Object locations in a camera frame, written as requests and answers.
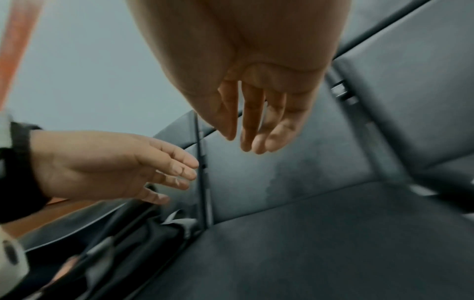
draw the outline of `black wristband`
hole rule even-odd
[[[2,151],[5,168],[0,179],[0,224],[35,213],[50,200],[40,190],[31,164],[30,133],[36,129],[41,128],[10,124],[12,147]]]

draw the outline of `hand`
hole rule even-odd
[[[350,2],[128,0],[169,80],[229,140],[242,81],[241,148],[258,154],[282,148],[302,129]]]
[[[181,190],[196,179],[198,161],[169,143],[134,134],[100,131],[31,133],[35,177],[48,197],[73,200],[137,198],[164,204],[169,197],[144,185]]]

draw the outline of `sleeve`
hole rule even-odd
[[[36,125],[10,123],[12,146],[0,159],[0,224],[41,210],[50,198],[43,195],[31,165],[30,133]]]

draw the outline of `orange lanyard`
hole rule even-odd
[[[0,110],[35,28],[44,0],[11,0],[10,15],[0,44]]]

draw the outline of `wooden surface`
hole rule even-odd
[[[92,200],[70,201],[58,199],[57,201],[48,203],[43,210],[35,214],[7,224],[2,224],[1,227],[12,237],[17,238],[72,212],[91,206],[96,202],[97,201]]]

